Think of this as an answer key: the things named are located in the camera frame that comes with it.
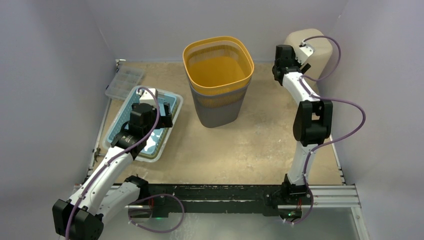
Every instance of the plastic tray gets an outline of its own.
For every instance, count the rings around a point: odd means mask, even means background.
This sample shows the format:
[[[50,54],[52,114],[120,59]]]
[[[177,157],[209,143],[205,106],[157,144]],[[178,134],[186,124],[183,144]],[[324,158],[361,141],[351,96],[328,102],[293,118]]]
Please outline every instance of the plastic tray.
[[[140,84],[143,75],[140,68],[121,66],[104,93],[112,99],[125,100],[131,89]]]
[[[135,86],[130,91],[130,94],[122,104],[121,108],[116,114],[116,117],[113,119],[113,122],[102,141],[104,148],[108,149],[111,147],[111,142],[113,141],[114,136],[121,130],[122,124],[130,120],[130,113],[132,110],[131,105],[134,103],[139,103],[140,96],[138,96],[136,93],[139,87],[140,86]],[[157,101],[159,103],[159,109],[162,109],[161,115],[165,113],[163,112],[163,107],[160,106],[163,106],[163,103],[169,103],[170,111],[172,113],[172,122],[175,124],[177,117],[180,114],[181,106],[183,105],[183,97],[181,95],[162,89],[156,90],[158,92]],[[135,160],[149,163],[156,162],[162,155],[172,129],[172,127],[155,129],[147,140],[146,147],[144,147]]]

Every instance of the plastic mesh basket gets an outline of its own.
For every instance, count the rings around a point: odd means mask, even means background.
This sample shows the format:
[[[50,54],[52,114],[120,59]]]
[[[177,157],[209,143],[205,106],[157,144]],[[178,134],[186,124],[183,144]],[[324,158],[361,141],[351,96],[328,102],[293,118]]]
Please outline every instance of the plastic mesh basket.
[[[203,95],[219,95],[243,88],[254,71],[248,50],[231,36],[194,42],[184,49],[182,58],[192,87]]]
[[[190,81],[188,84],[201,124],[207,128],[216,128],[237,119],[250,81],[240,89],[214,96],[201,94]]]

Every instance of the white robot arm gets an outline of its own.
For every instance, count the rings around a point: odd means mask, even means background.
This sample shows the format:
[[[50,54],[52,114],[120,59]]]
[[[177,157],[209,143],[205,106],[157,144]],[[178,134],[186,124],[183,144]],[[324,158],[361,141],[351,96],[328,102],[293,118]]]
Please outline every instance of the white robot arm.
[[[305,179],[308,181],[315,153],[311,153],[305,168],[307,155],[313,148],[322,144],[331,132],[333,104],[330,101],[322,101],[313,97],[319,95],[303,78],[304,73],[310,68],[310,65],[304,63],[314,51],[315,49],[311,45],[304,43],[295,47],[276,46],[275,63],[272,68],[274,79],[288,90],[298,105],[293,125],[293,134],[297,143],[293,163],[287,173],[287,179],[285,179],[287,185],[305,185]],[[312,114],[319,116],[319,119],[312,120]]]
[[[110,217],[114,216],[118,211],[122,210],[128,203],[136,201],[140,195],[140,187],[132,182],[125,182],[113,194],[108,195],[108,191],[115,183],[118,176],[129,166],[133,161],[133,156],[130,153],[124,153],[113,161],[109,166],[108,160],[119,154],[124,149],[114,146],[109,148],[103,161],[99,167],[93,172],[90,178],[70,196],[71,203],[75,203],[81,197],[83,190],[87,184],[92,181],[96,173],[101,169],[100,166],[106,166],[106,169],[94,180],[90,190],[82,199],[79,206],[86,208],[86,211],[92,215],[102,217],[102,222],[105,224]]]

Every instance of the white wall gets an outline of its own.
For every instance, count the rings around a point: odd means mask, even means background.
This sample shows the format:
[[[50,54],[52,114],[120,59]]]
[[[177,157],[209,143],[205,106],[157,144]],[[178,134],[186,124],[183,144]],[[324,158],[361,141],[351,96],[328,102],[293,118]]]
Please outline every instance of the white wall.
[[[273,61],[293,31],[328,34],[347,0],[87,0],[116,58],[182,61],[192,42],[240,39],[255,61]]]
[[[331,33],[343,50],[340,67],[320,85],[323,96],[367,112],[363,129],[336,149],[374,240],[424,237],[423,8],[416,0],[350,0]],[[359,122],[359,111],[337,104],[333,135]]]
[[[84,0],[0,2],[0,233],[57,239],[52,206],[84,179],[114,75]]]

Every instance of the table surface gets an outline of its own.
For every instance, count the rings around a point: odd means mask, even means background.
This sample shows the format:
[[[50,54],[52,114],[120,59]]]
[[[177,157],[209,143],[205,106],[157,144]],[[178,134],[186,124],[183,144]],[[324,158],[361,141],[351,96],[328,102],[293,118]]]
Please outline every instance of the table surface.
[[[179,94],[184,102],[157,162],[134,161],[118,177],[122,183],[138,174],[150,183],[281,184],[293,162],[296,140],[292,127],[297,105],[274,80],[271,63],[255,64],[251,83],[236,121],[204,127],[196,114],[182,62],[127,62],[145,70],[141,85]],[[123,101],[112,100],[100,142]],[[97,158],[96,168],[103,160]],[[310,171],[313,185],[340,185],[333,148],[317,153]]]

